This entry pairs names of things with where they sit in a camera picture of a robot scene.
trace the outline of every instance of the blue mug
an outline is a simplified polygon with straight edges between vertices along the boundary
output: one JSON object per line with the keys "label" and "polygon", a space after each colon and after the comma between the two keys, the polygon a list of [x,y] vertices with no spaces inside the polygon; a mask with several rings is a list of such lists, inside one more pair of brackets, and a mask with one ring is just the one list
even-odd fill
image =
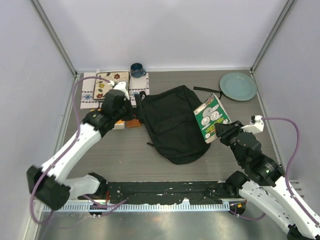
{"label": "blue mug", "polygon": [[140,63],[134,63],[130,67],[131,76],[134,78],[141,78],[147,74],[146,70]]}

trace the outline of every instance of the book cover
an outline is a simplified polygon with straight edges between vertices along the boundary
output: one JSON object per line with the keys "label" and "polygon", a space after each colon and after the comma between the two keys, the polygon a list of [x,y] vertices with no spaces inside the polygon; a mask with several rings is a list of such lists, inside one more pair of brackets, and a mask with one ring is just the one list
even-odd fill
{"label": "book cover", "polygon": [[211,94],[193,113],[207,144],[217,138],[215,123],[231,123],[226,110],[215,94]]}
{"label": "book cover", "polygon": [[[109,81],[114,81],[114,83],[118,82],[127,82],[127,91],[129,91],[129,80],[130,75],[128,71],[118,71],[118,72],[98,72],[96,74],[97,77],[104,78]],[[107,81],[96,79],[94,83],[93,90],[93,99],[94,100],[104,100],[106,93],[112,89],[112,86],[108,85]]]}

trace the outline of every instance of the plate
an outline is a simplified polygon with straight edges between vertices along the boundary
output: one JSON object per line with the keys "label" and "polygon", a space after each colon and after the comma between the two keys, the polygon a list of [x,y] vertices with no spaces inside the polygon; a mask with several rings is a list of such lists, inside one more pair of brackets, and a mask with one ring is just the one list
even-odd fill
{"label": "plate", "polygon": [[220,80],[220,88],[224,95],[237,101],[248,101],[257,94],[255,81],[241,72],[224,75]]}

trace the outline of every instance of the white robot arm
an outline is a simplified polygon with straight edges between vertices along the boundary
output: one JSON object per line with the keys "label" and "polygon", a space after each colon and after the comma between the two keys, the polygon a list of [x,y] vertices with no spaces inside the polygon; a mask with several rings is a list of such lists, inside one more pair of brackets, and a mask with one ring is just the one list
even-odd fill
{"label": "white robot arm", "polygon": [[320,217],[289,183],[293,192],[290,194],[282,168],[262,153],[261,143],[253,135],[264,129],[262,116],[252,116],[246,126],[237,121],[226,125],[218,123],[215,128],[221,143],[230,146],[238,164],[248,175],[237,171],[226,182],[273,219],[287,234],[288,240],[319,240]]}
{"label": "white robot arm", "polygon": [[127,91],[127,83],[111,83],[113,89],[104,96],[101,110],[89,112],[79,127],[79,137],[72,147],[53,165],[57,157],[71,146],[77,134],[48,161],[40,167],[31,166],[27,171],[30,193],[33,191],[40,176],[49,170],[35,196],[52,210],[60,209],[68,199],[77,198],[84,194],[102,196],[105,193],[107,181],[96,173],[89,173],[80,178],[67,179],[68,174],[81,157],[104,135],[114,128],[115,123],[122,120],[134,119],[133,108]]}

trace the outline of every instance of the wood grain surface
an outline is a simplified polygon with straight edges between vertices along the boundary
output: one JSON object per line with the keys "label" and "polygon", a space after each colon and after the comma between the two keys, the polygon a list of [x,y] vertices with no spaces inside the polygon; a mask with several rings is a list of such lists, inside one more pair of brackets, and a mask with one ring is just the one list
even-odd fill
{"label": "wood grain surface", "polygon": [[[168,71],[150,72],[150,94],[159,94],[180,85],[219,90],[219,81],[223,75],[234,71]],[[237,71],[247,75],[248,70]],[[77,107],[81,99],[80,85],[77,89]],[[210,93],[195,91],[203,102]],[[262,115],[258,97],[246,102],[234,101],[226,96],[221,99],[226,112],[232,121],[240,120],[244,125],[249,123],[252,115]],[[90,110],[80,110],[81,119]],[[76,131],[74,113],[71,113],[66,130],[65,141]],[[267,128],[256,134],[262,144],[262,151],[272,159],[276,154]],[[137,128],[126,128],[109,131],[103,139],[94,145],[82,157],[69,174],[69,178],[82,177],[90,172],[103,176],[107,181],[224,181],[234,171],[241,170],[229,147],[219,140],[211,143],[207,153],[185,165],[174,165],[162,157],[153,147],[144,125]]]}

